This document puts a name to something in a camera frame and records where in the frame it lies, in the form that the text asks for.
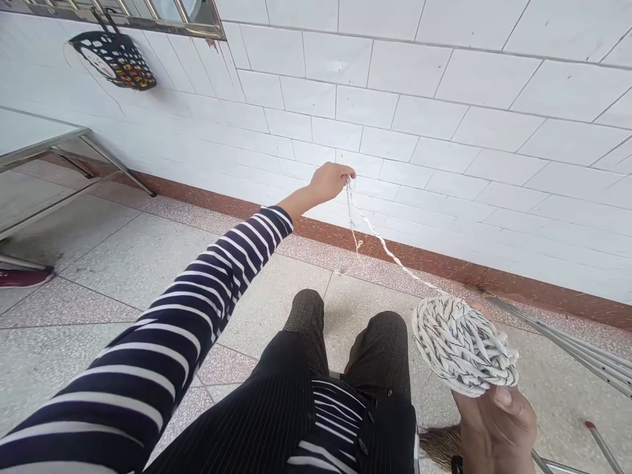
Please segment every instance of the hanging basket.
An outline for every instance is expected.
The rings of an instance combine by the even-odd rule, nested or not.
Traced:
[[[156,79],[147,63],[134,46],[132,38],[122,34],[110,16],[113,9],[106,8],[103,14],[114,32],[108,31],[101,15],[92,8],[103,31],[81,33],[68,42],[99,73],[118,87],[147,90],[156,86]]]

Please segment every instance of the red shoe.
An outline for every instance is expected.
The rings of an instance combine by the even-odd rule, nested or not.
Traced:
[[[3,288],[34,288],[46,283],[55,274],[50,270],[0,270],[0,290]]]

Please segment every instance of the red tile skirting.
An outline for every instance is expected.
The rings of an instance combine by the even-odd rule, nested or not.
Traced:
[[[223,214],[247,219],[259,209],[256,204],[235,197],[224,196],[150,174],[139,173],[139,175],[149,187],[162,196]],[[121,182],[131,184],[127,178]],[[348,229],[307,217],[302,217],[298,223],[295,223],[294,234],[347,250],[355,250],[356,248],[353,236]],[[359,249],[360,253],[392,262],[391,258],[384,253],[382,245],[376,237],[362,232],[358,232],[358,234],[359,238],[363,240],[363,245]],[[632,331],[632,306],[630,305],[532,280],[524,276],[513,275],[398,242],[390,240],[386,242],[388,248],[400,258],[406,267],[484,288],[495,294],[510,296],[517,301],[522,300],[525,303],[547,309],[566,311],[599,323]]]

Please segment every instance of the white twine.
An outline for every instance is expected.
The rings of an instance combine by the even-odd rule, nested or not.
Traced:
[[[518,352],[509,347],[507,334],[499,331],[465,300],[450,295],[407,269],[387,248],[382,236],[358,207],[350,182],[347,179],[347,206],[357,256],[362,241],[356,238],[351,204],[382,243],[386,254],[410,277],[441,295],[422,299],[411,318],[417,348],[432,372],[450,389],[472,398],[484,394],[491,384],[515,386],[518,382],[515,368]]]

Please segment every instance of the metal table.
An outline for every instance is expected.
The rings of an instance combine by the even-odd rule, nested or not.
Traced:
[[[21,215],[8,223],[0,223],[0,241],[21,228],[32,224],[36,220],[65,206],[79,196],[92,191],[104,181],[125,174],[150,196],[156,193],[150,190],[133,172],[128,170],[115,156],[109,153],[92,136],[89,128],[59,122],[50,118],[31,115],[28,113],[0,107],[0,173],[28,163],[46,155],[55,155],[66,161],[70,166],[81,172],[91,182],[83,188],[51,203],[47,201],[43,206],[36,208],[29,215]],[[94,150],[101,159],[94,159],[76,153],[63,151],[65,143],[72,140],[84,142]],[[92,161],[100,165],[112,165],[115,169],[102,177],[94,176],[88,169],[81,165],[81,161]],[[0,254],[0,263],[9,263],[29,269],[43,270],[47,267],[38,263],[9,257]]]

